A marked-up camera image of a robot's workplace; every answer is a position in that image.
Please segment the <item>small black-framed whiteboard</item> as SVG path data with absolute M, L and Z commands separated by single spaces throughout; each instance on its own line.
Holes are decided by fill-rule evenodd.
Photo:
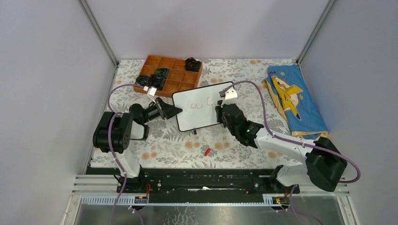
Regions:
M 178 129 L 187 132 L 219 124 L 215 107 L 222 100 L 220 91 L 232 84 L 222 82 L 173 93 L 174 106 L 182 109 L 176 116 Z

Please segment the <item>red marker cap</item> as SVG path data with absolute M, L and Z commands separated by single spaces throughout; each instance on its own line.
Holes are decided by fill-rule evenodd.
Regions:
M 205 152 L 205 156 L 208 156 L 208 154 L 209 154 L 209 152 L 211 151 L 211 149 L 210 148 L 208 148 L 207 150 L 206 150 L 206 152 Z

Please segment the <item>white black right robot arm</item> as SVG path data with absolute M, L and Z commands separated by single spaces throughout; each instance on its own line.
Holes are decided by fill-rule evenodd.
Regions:
M 242 145 L 282 153 L 300 162 L 299 165 L 278 165 L 269 176 L 266 187 L 281 193 L 294 185 L 312 184 L 334 192 L 347 167 L 339 151 L 328 138 L 303 140 L 278 132 L 270 134 L 259 123 L 247 120 L 236 104 L 215 106 L 217 121 L 226 127 Z

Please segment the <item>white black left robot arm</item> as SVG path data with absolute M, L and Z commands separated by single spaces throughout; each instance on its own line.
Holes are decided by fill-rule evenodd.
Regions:
M 121 176 L 129 179 L 128 187 L 139 193 L 144 190 L 146 181 L 142 177 L 142 166 L 128 150 L 130 141 L 148 138 L 148 122 L 156 118 L 168 120 L 182 111 L 158 97 L 147 108 L 133 104 L 126 113 L 104 112 L 93 133 L 93 146 L 112 157 Z

